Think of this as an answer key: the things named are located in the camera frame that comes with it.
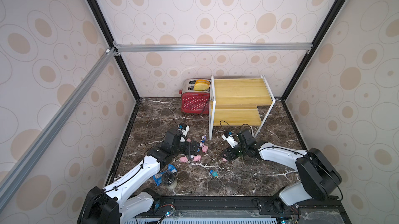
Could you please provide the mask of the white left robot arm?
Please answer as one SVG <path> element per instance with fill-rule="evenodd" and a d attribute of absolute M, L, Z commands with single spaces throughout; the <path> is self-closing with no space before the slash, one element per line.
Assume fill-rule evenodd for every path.
<path fill-rule="evenodd" d="M 169 129 L 161 143 L 146 151 L 143 159 L 123 177 L 104 188 L 93 187 L 86 196 L 77 222 L 122 224 L 142 213 L 156 213 L 161 207 L 157 193 L 146 189 L 134 196 L 134 192 L 176 156 L 197 152 L 200 145 L 187 141 L 188 132 L 189 126 L 186 124 Z"/>

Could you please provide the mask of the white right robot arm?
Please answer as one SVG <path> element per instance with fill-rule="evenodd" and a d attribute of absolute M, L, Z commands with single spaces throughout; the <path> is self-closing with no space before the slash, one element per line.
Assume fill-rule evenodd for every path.
<path fill-rule="evenodd" d="M 325 201 L 334 190 L 340 189 L 341 175 L 319 149 L 295 150 L 272 143 L 261 145 L 248 129 L 238 134 L 226 131 L 222 138 L 229 144 L 221 153 L 227 161 L 247 155 L 278 163 L 298 173 L 298 182 L 283 187 L 274 195 L 272 204 L 278 213 L 305 200 Z"/>

